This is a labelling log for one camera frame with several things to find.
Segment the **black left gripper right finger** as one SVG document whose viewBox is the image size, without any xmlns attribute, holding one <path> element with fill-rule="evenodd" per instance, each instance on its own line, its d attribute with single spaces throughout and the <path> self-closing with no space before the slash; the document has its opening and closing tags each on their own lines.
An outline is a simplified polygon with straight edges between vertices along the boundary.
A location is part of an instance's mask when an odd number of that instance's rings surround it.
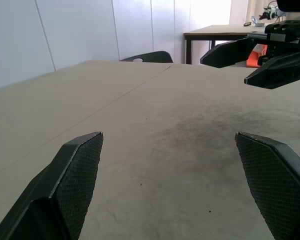
<svg viewBox="0 0 300 240">
<path fill-rule="evenodd" d="M 237 132 L 250 193 L 275 240 L 300 240 L 300 157 L 287 144 Z"/>
</svg>

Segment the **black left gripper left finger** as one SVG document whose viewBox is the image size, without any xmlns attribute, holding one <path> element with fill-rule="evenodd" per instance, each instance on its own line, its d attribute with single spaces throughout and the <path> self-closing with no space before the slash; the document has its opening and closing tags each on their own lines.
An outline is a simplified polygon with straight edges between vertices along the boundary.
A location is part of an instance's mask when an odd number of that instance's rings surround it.
<svg viewBox="0 0 300 240">
<path fill-rule="evenodd" d="M 0 240 L 78 240 L 95 189 L 104 136 L 78 136 L 20 194 L 0 223 Z"/>
</svg>

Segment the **black plastic chair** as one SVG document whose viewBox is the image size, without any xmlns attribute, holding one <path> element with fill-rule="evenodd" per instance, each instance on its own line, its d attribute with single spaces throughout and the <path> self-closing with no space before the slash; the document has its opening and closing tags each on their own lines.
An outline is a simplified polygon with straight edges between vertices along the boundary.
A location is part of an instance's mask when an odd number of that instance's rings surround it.
<svg viewBox="0 0 300 240">
<path fill-rule="evenodd" d="M 143 63 L 173 63 L 171 55 L 163 50 L 131 56 L 122 59 L 121 62 L 135 62 L 137 59 Z"/>
</svg>

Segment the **beige background table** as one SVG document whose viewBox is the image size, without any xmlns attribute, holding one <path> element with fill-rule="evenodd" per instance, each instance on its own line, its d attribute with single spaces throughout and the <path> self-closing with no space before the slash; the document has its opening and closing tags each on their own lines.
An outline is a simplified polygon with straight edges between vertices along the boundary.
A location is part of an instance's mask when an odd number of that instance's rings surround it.
<svg viewBox="0 0 300 240">
<path fill-rule="evenodd" d="M 247 36 L 249 32 L 264 32 L 265 26 L 243 26 L 235 24 L 209 25 L 200 29 L 185 32 L 185 63 L 192 64 L 193 41 L 209 41 L 210 49 L 216 45 L 216 41 L 234 41 Z"/>
</svg>

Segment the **white and black machine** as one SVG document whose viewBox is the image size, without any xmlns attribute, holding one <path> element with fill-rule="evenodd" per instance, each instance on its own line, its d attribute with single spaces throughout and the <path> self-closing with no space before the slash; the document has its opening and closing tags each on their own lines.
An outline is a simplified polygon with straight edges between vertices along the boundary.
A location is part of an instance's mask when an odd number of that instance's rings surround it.
<svg viewBox="0 0 300 240">
<path fill-rule="evenodd" d="M 268 3 L 267 6 L 263 8 L 263 13 L 262 15 L 259 15 L 258 19 L 260 21 L 277 19 L 280 17 L 278 12 L 279 12 L 279 7 L 278 7 L 277 0 L 272 0 Z"/>
</svg>

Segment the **orange object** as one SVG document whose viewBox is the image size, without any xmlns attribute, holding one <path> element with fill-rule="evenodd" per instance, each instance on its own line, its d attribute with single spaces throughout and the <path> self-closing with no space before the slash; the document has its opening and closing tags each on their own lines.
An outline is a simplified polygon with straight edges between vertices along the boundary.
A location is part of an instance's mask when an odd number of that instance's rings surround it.
<svg viewBox="0 0 300 240">
<path fill-rule="evenodd" d="M 258 59 L 259 57 L 266 54 L 267 45 L 257 44 L 252 52 L 250 53 L 248 59 L 246 60 L 246 66 L 248 68 L 258 68 Z"/>
</svg>

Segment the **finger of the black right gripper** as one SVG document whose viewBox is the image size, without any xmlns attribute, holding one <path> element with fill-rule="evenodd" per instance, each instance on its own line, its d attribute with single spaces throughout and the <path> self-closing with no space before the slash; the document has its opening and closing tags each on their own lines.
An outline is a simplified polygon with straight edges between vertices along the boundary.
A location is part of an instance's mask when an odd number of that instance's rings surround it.
<svg viewBox="0 0 300 240">
<path fill-rule="evenodd" d="M 268 60 L 244 79 L 246 85 L 276 89 L 300 80 L 300 51 Z"/>
<path fill-rule="evenodd" d="M 201 57 L 202 65 L 224 68 L 246 61 L 255 47 L 255 40 L 242 38 L 218 44 Z"/>
</svg>

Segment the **small grey device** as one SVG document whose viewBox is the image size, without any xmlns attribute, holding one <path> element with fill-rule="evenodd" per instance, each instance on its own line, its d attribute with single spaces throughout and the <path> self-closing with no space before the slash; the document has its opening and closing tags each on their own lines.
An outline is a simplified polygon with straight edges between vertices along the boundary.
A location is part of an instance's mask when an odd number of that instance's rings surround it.
<svg viewBox="0 0 300 240">
<path fill-rule="evenodd" d="M 255 27 L 264 27 L 265 26 L 265 24 L 263 22 L 259 22 L 255 16 L 252 16 L 251 20 Z"/>
</svg>

